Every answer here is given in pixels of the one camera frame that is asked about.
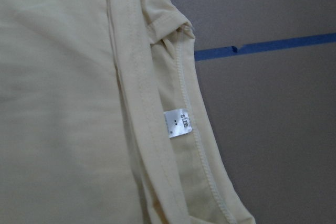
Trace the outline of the beige long-sleeve printed shirt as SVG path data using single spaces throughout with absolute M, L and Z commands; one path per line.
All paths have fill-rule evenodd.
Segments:
M 254 223 L 170 0 L 1 0 L 1 223 Z

